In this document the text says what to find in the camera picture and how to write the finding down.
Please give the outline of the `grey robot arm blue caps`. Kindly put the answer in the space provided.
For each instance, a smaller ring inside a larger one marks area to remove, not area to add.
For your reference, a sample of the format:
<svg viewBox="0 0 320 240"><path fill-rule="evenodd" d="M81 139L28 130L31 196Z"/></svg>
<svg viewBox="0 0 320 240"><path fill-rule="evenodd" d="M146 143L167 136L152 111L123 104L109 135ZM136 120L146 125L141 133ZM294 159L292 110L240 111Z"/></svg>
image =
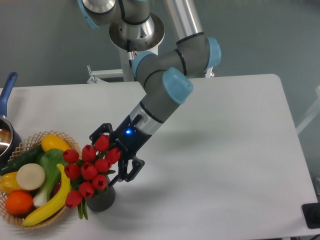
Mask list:
<svg viewBox="0 0 320 240"><path fill-rule="evenodd" d="M139 149L182 105L193 91L189 76L210 73L221 61L217 40L206 37L192 0L165 0L165 11L176 39L176 49L155 54L152 48L164 38L162 21L150 11L148 0L80 0L78 6L92 28L108 24L113 43L125 51L123 76L137 81L144 98L117 129L102 124L90 135L95 143L109 133L120 149L118 173L110 184L133 180L144 166Z"/></svg>

